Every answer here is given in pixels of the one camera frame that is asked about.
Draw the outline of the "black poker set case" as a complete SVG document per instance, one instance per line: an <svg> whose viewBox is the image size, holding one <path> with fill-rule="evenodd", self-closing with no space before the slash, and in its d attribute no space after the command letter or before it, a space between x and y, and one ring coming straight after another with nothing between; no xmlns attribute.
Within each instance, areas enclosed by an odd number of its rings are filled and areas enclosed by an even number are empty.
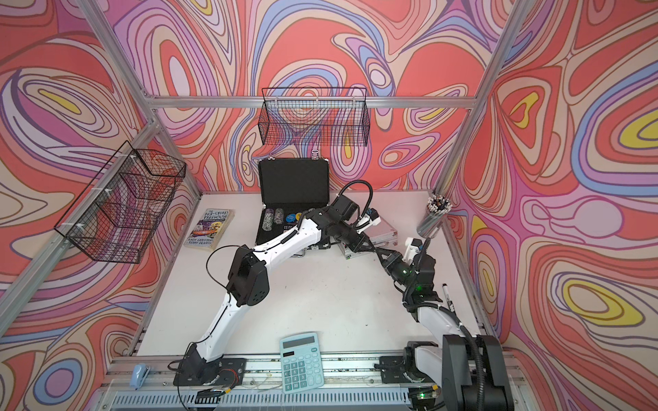
<svg viewBox="0 0 658 411"><path fill-rule="evenodd" d="M329 203L329 162L325 159L262 159L258 171L262 211L257 245L293 228L303 212Z"/></svg>

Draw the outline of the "silver poker set case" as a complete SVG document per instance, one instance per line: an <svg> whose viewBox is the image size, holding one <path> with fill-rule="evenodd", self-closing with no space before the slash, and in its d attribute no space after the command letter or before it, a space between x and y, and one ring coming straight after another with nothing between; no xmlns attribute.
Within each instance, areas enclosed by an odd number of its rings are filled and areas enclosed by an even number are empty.
<svg viewBox="0 0 658 411"><path fill-rule="evenodd" d="M390 225L389 222L383 219L383 217L377 225L370 225L365 229L364 233L369 237L370 241L372 241L376 248L392 249L398 244L398 231ZM366 242L363 243L358 252L350 250L343 243L339 243L338 248L346 260L360 257L366 253L371 253L372 251L372 248Z"/></svg>

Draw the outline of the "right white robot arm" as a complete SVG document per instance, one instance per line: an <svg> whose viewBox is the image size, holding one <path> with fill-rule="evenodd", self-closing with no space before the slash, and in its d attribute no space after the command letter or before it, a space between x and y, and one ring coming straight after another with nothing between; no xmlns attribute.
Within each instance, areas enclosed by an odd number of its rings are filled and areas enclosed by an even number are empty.
<svg viewBox="0 0 658 411"><path fill-rule="evenodd" d="M432 409L514 410L503 349L497 338L476 335L459 318L446 284L435 290L436 260L427 254L430 239L408 241L406 253L375 248L378 260L402 295L403 308L435 338L410 342L407 375L429 378L440 389Z"/></svg>

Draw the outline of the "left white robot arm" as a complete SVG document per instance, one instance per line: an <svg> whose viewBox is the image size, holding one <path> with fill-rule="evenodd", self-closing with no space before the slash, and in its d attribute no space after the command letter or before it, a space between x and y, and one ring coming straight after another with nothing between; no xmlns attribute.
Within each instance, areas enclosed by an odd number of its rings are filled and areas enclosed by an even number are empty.
<svg viewBox="0 0 658 411"><path fill-rule="evenodd" d="M304 212L291 229L262 245L237 248L226 285L226 297L203 337L192 342L173 371L174 385L209 385L220 375L219 359L246 313L270 291L269 275L305 248L334 239L353 251L369 242L366 229L380 223L376 209L366 207L353 223L357 204L339 195L331 204Z"/></svg>

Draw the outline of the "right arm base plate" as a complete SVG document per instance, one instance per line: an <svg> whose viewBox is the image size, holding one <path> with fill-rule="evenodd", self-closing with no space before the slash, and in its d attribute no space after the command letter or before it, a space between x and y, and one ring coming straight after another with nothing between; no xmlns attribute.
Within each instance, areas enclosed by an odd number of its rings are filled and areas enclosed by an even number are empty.
<svg viewBox="0 0 658 411"><path fill-rule="evenodd" d="M415 367L413 360L404 356L381 356L374 364L374 369L380 372L384 384L435 384L430 376Z"/></svg>

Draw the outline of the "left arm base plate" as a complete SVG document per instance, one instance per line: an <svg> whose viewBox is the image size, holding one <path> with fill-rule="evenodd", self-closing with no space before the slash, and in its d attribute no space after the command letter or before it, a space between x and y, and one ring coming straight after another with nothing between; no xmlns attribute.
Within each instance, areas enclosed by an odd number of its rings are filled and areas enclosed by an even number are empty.
<svg viewBox="0 0 658 411"><path fill-rule="evenodd" d="M207 362L201 358L172 361L167 368L175 373L176 386L222 386L235 388L243 383L246 358L220 358Z"/></svg>

